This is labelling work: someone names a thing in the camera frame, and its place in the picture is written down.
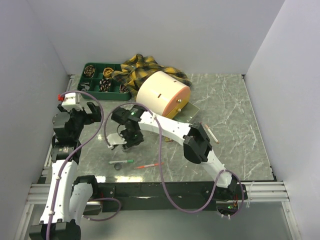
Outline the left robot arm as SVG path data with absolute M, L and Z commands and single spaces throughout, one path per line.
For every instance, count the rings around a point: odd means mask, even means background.
M 81 219 L 87 201 L 100 195 L 94 175 L 75 177 L 81 149 L 79 138 L 85 125 L 103 123 L 101 104 L 87 102 L 90 112 L 79 104 L 58 105 L 59 113 L 53 119 L 52 174 L 45 209 L 39 224 L 32 225 L 32 240 L 79 240 Z

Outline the round cream drawer organizer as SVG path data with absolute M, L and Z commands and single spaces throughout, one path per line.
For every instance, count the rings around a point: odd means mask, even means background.
M 136 102 L 160 116 L 189 123 L 200 111 L 190 102 L 190 95 L 189 86 L 163 71 L 157 71 L 139 88 Z

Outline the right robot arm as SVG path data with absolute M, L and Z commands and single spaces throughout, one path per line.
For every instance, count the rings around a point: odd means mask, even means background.
M 180 144 L 184 157 L 193 164 L 202 165 L 212 176 L 216 184 L 213 195 L 216 200 L 233 200 L 237 193 L 243 193 L 235 174 L 227 171 L 216 156 L 201 123 L 190 124 L 169 119 L 140 103 L 131 109 L 120 105 L 107 118 L 125 127 L 121 132 L 105 134 L 108 147 L 114 149 L 122 146 L 123 149 L 129 149 L 143 142 L 142 131 L 157 133 L 160 137 L 167 137 Z

